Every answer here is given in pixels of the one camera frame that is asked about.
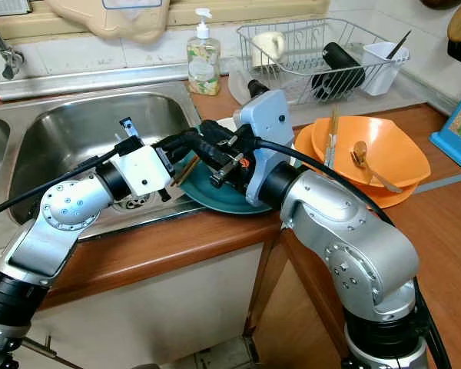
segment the spoon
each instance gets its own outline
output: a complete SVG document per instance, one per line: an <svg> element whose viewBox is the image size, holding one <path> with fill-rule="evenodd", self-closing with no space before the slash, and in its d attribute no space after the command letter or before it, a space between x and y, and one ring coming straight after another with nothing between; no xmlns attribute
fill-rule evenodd
<svg viewBox="0 0 461 369"><path fill-rule="evenodd" d="M350 154L352 155L353 163L357 167L365 169L370 176L370 180L372 180L372 177L374 176L377 179L379 179L379 182L381 182L383 186L386 187L391 192L396 192L397 194L400 194L401 192L403 192L401 188L389 182L387 179L385 179L379 173L374 171L367 164L367 144L365 143L365 141L357 141L355 145L353 146L353 151L350 152Z"/></svg>

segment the black cable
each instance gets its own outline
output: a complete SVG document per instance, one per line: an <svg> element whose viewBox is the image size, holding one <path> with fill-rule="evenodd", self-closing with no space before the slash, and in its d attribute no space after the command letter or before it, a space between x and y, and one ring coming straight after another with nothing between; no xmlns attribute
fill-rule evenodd
<svg viewBox="0 0 461 369"><path fill-rule="evenodd" d="M80 173L87 171L89 169L92 169L105 161L107 161L109 158L115 156L117 154L117 151L115 149L111 150L110 152L100 156L100 157L93 157L89 159L88 161L85 161L84 164L80 164L76 169L73 171L70 171L68 173L65 173L61 177L58 177L52 181L49 181L47 183L41 184L40 186L33 188L23 194L20 194L16 198L9 199L7 201L4 201L0 204L0 213L4 211L7 208L10 208L11 206L14 206L15 204L24 201L26 198L30 198L31 196L34 196L35 194L39 194L41 192L44 192L48 190L51 186L54 186L60 182L66 181L75 175L79 175Z"/></svg>
<svg viewBox="0 0 461 369"><path fill-rule="evenodd" d="M394 223L393 221L391 221L390 217L368 195L364 194L361 190L359 190L353 184L348 182L347 179L336 173L334 170L328 168L323 163L320 163L317 160L312 159L310 156L298 152L297 150L293 150L292 148L288 148L287 146L279 145L271 141L262 140L261 138L256 139L255 146L256 148L268 148L270 150L281 152L282 154L291 156L292 158L296 158L297 160L300 160L313 168L319 169L325 175L328 175L333 180L340 183L347 190L351 191L354 195L356 195L363 202L369 205L381 220L385 221L387 224L394 226ZM442 341L442 338L440 337L436 323L433 320L433 317L425 302L425 299L423 298L422 291L420 290L418 279L416 277L413 278L413 286L415 290L416 305L420 309L423 309L427 314L427 320L429 324L429 335L428 337L426 337L427 345L429 346L430 352L432 353L436 366L438 369L450 369L451 363L449 361L449 357L444 347L444 343Z"/></svg>

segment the faucet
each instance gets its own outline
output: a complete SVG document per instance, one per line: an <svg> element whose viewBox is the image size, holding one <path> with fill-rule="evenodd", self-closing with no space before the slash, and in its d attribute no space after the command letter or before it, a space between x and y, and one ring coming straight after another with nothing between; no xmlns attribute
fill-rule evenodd
<svg viewBox="0 0 461 369"><path fill-rule="evenodd" d="M2 72L3 77L6 79L13 79L18 73L22 63L24 63L24 55L21 52L14 50L11 46L8 46L1 36L0 55L5 60L5 69Z"/></svg>

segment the orange bowl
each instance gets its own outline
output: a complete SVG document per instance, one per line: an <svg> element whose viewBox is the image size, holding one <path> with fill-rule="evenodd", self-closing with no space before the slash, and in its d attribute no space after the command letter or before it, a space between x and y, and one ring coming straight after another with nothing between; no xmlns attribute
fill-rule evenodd
<svg viewBox="0 0 461 369"><path fill-rule="evenodd" d="M324 160L330 118L315 122L311 135L313 149ZM366 171L352 161L350 152L357 141L367 144L369 166L398 187L414 185L430 175L430 165L424 153L393 121L381 118L344 116L338 122L334 170L342 176L364 185L383 187L377 178L370 182Z"/></svg>
<svg viewBox="0 0 461 369"><path fill-rule="evenodd" d="M314 151L311 135L314 133L315 125L308 125L303 128L297 135L296 141L294 142L295 148L302 152L303 154L312 157L318 161L321 161ZM373 187L368 184L361 184L355 181L351 181L353 185L359 188L364 194L367 194L372 200L378 204L381 208L388 208L399 204L402 201L405 201L416 189L418 182L410 186L406 186L403 189L403 192L396 194L389 190L386 190L384 187Z"/></svg>

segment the dish drying rack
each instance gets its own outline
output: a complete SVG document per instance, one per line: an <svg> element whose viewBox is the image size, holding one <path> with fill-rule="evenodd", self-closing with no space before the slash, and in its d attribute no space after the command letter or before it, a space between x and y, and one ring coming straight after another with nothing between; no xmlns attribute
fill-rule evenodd
<svg viewBox="0 0 461 369"><path fill-rule="evenodd" d="M285 50L279 60L271 58L252 41L263 32L284 34ZM237 33L244 68L268 88L283 89L289 104L346 98L356 88L368 86L384 65L396 62L363 65L363 46L386 39L343 19L244 25ZM359 66L331 69L323 59L323 49L330 42L341 46ZM253 48L259 50L261 56L260 65L255 67L251 57Z"/></svg>

